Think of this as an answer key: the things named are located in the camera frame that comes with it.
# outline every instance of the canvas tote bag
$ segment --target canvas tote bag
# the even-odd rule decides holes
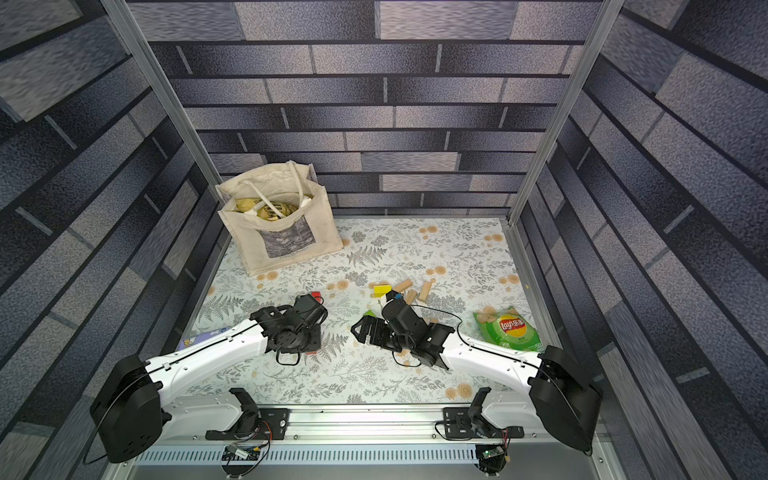
[[[248,275],[342,249],[326,188],[308,177],[317,179],[312,165],[290,161],[254,168],[217,186],[225,198],[230,197],[219,216],[237,244]],[[251,197],[261,201],[253,214],[242,214],[235,200]],[[254,214],[271,201],[302,205],[302,199],[303,206],[287,217],[281,214],[279,220]]]

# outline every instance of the cable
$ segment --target cable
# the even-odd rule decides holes
[[[149,376],[149,373],[144,373],[144,374],[142,374],[141,376],[139,376],[139,377],[138,377],[137,379],[135,379],[133,382],[129,383],[129,384],[128,384],[128,386],[127,386],[127,387],[125,387],[125,388],[122,390],[122,392],[118,393],[118,394],[117,394],[117,396],[115,396],[115,397],[114,397],[114,400],[112,400],[112,403],[110,403],[110,404],[109,404],[109,406],[107,407],[107,410],[106,410],[106,411],[104,412],[104,414],[101,416],[101,420],[99,420],[99,421],[98,421],[98,424],[96,425],[96,435],[98,435],[98,430],[99,430],[99,428],[101,427],[101,423],[103,423],[103,422],[104,422],[104,419],[106,419],[106,418],[107,418],[107,414],[109,413],[109,411],[110,411],[110,410],[112,410],[112,407],[114,406],[114,404],[118,402],[118,399],[119,399],[119,398],[120,398],[120,397],[121,397],[121,396],[122,396],[124,393],[126,393],[126,392],[128,391],[128,389],[129,389],[129,388],[131,388],[132,386],[136,385],[136,383],[137,383],[139,380],[143,379],[145,376]],[[96,438],[96,435],[94,435],[94,436],[93,436],[93,438],[91,438],[91,441],[88,443],[88,447],[85,449],[85,453],[83,453],[83,459],[82,459],[82,464],[83,464],[83,465],[90,465],[91,463],[94,463],[94,462],[98,462],[99,460],[101,460],[102,458],[104,458],[105,456],[107,456],[107,454],[105,453],[105,454],[103,454],[103,455],[102,455],[101,457],[99,457],[99,458],[96,458],[96,459],[94,459],[94,460],[91,460],[91,461],[89,461],[89,462],[86,462],[86,461],[85,461],[85,457],[87,457],[87,456],[88,456],[88,450],[90,450],[90,449],[91,449],[91,446],[92,446],[92,445],[93,445],[93,443],[94,443],[94,439]]]
[[[461,340],[461,341],[462,341],[462,342],[463,342],[463,343],[464,343],[466,346],[468,346],[469,348],[471,348],[471,349],[476,349],[476,350],[480,350],[481,352],[485,352],[485,353],[491,353],[492,355],[497,355],[497,356],[500,356],[501,358],[504,358],[504,359],[510,359],[510,360],[514,360],[514,361],[516,361],[516,362],[520,362],[520,363],[523,363],[523,364],[525,364],[525,365],[528,365],[528,366],[532,366],[533,368],[537,369],[539,372],[541,372],[541,373],[544,373],[544,374],[546,375],[547,379],[549,380],[549,382],[550,382],[552,385],[554,385],[554,387],[555,387],[555,388],[558,390],[558,392],[560,392],[560,395],[563,397],[563,400],[565,401],[565,405],[567,405],[567,406],[568,406],[568,408],[571,410],[571,413],[573,413],[573,414],[574,414],[574,418],[576,419],[576,423],[577,423],[577,424],[579,424],[579,423],[580,423],[580,422],[579,422],[579,419],[578,419],[578,415],[576,414],[576,411],[575,411],[575,410],[574,410],[574,408],[571,406],[571,403],[568,401],[568,397],[566,397],[566,396],[565,396],[565,394],[563,393],[563,391],[560,389],[560,386],[558,386],[558,384],[557,384],[557,383],[554,381],[554,379],[553,379],[553,378],[552,378],[552,377],[549,375],[549,373],[547,373],[547,371],[546,371],[546,370],[542,369],[540,366],[536,366],[536,365],[534,365],[533,363],[525,362],[524,360],[516,359],[515,357],[511,357],[511,356],[502,355],[502,354],[501,354],[501,353],[499,353],[499,352],[492,352],[491,350],[482,349],[482,348],[480,348],[480,347],[477,347],[477,346],[473,346],[473,345],[471,345],[471,344],[467,343],[467,341],[466,341],[466,340],[464,340],[464,337],[462,336],[462,333],[458,331],[458,328],[459,328],[459,327],[462,325],[462,323],[464,323],[464,319],[463,319],[463,318],[461,318],[460,316],[456,315],[455,313],[446,312],[445,310],[440,310],[440,309],[432,308],[432,307],[430,307],[430,306],[423,306],[423,305],[411,305],[411,306],[417,306],[417,307],[419,307],[419,308],[426,308],[426,309],[428,309],[428,310],[435,310],[436,312],[446,313],[446,314],[448,314],[448,315],[453,315],[453,316],[455,316],[455,317],[458,319],[458,325],[456,325],[456,334],[458,335],[458,339],[460,339],[460,340]]]
[[[446,437],[445,437],[445,436],[444,436],[442,433],[440,433],[440,431],[437,429],[437,425],[444,425],[444,426],[445,426],[445,434],[446,434],[446,435],[448,435],[448,422],[446,422],[445,420],[438,420],[437,422],[435,422],[435,431],[437,432],[437,434],[438,434],[438,435],[440,435],[440,436],[442,437],[442,439],[443,439],[443,440],[448,440],[449,442],[466,442],[466,441],[468,441],[468,440],[474,440],[474,439],[475,439],[474,437],[472,437],[472,438],[470,438],[470,439],[447,439],[447,438],[446,438]]]
[[[272,449],[272,428],[270,427],[270,424],[267,422],[262,421],[264,425],[266,425],[266,428],[270,431],[270,438],[266,441],[266,452],[260,452],[259,454],[259,461],[256,462],[256,464],[253,465],[253,467],[249,468],[247,472],[241,474],[240,476],[248,475],[253,471],[254,468],[259,466],[259,464],[266,458],[267,454],[269,454],[270,450]]]
[[[227,473],[227,469],[226,469],[226,467],[228,467],[228,466],[229,466],[229,464],[230,464],[230,462],[232,462],[232,460],[236,458],[236,456],[235,456],[234,454],[229,454],[229,455],[227,455],[227,463],[226,463],[226,465],[222,465],[222,466],[221,466],[221,468],[224,470],[224,473],[227,473],[227,478],[232,478],[232,477],[238,477],[238,478],[242,478],[242,477],[244,477],[245,475],[248,475],[249,473],[251,473],[251,472],[253,471],[253,469],[254,469],[254,468],[256,468],[257,466],[259,466],[259,464],[260,464],[260,463],[261,463],[261,462],[262,462],[262,461],[263,461],[263,460],[266,458],[266,456],[269,454],[270,450],[272,449],[272,428],[270,427],[270,424],[269,424],[269,423],[267,423],[267,422],[264,422],[263,420],[262,420],[260,423],[263,423],[264,425],[266,425],[266,428],[267,428],[267,430],[269,430],[269,431],[270,431],[270,436],[269,436],[269,438],[268,438],[268,439],[266,439],[266,443],[263,443],[263,444],[262,444],[260,447],[255,447],[255,446],[254,446],[254,447],[250,448],[249,450],[250,450],[251,452],[254,452],[254,450],[255,450],[256,448],[259,448],[259,449],[261,450],[261,449],[262,449],[262,448],[263,448],[263,447],[266,445],[266,451],[265,451],[265,452],[261,452],[261,451],[259,451],[259,460],[258,460],[258,461],[257,461],[255,464],[251,465],[251,467],[250,467],[249,469],[247,469],[245,472],[243,472],[243,473],[240,473],[240,474],[237,474],[237,475],[232,475],[232,474],[230,474],[230,473]],[[249,440],[251,440],[253,437],[255,437],[256,435],[258,435],[260,432],[261,432],[261,428],[257,428],[257,430],[256,430],[256,431],[255,431],[255,432],[254,432],[254,433],[251,435],[251,437],[249,437],[248,439],[245,439],[245,440],[240,440],[239,442],[235,442],[235,443],[232,443],[231,445],[240,445],[240,444],[242,444],[242,443],[248,442],[248,441],[249,441]]]
[[[296,366],[299,365],[299,361],[301,360],[301,352],[296,353],[296,363],[282,363],[280,361],[280,349],[275,351],[275,362],[277,362],[279,365],[283,366]]]
[[[421,366],[422,365],[422,361],[421,360],[419,360],[419,364],[418,365],[406,365],[405,363],[400,363],[395,358],[395,352],[392,352],[392,359],[395,360],[395,363],[397,363],[398,365],[400,365],[400,366],[409,366],[412,369],[416,368],[417,366]]]

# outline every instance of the table surface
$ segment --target table surface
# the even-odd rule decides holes
[[[246,359],[193,386],[188,395],[242,387],[262,405],[446,403],[471,401],[483,386],[509,390],[465,372],[398,366],[390,351],[361,345],[349,331],[377,304],[374,283],[395,286],[406,279],[417,290],[431,281],[423,304],[463,318],[460,330],[466,336],[481,338],[472,313],[485,308],[514,306],[535,326],[499,219],[337,219],[336,226],[343,250],[259,276],[246,275],[232,242],[188,327],[192,336],[233,326],[259,308],[293,304],[297,295],[320,291],[329,311],[320,351],[302,355],[297,366],[278,365],[270,354]],[[441,323],[458,323],[453,316],[415,310]],[[407,353],[397,356],[401,363],[418,364]],[[295,361],[293,355],[283,357]]]

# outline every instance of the black motor housing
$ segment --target black motor housing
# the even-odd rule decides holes
[[[531,386],[528,395],[536,407],[536,415],[557,440],[582,452],[591,452],[603,400],[600,387],[558,347],[548,346],[539,358],[539,371],[528,380]]]
[[[101,422],[98,434],[112,463],[126,462],[141,454],[163,431],[160,394],[135,354],[115,364],[90,412],[96,425]]]

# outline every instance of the chip bag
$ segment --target chip bag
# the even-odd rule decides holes
[[[523,352],[544,351],[536,329],[513,306],[494,313],[475,311],[475,320],[488,343]]]

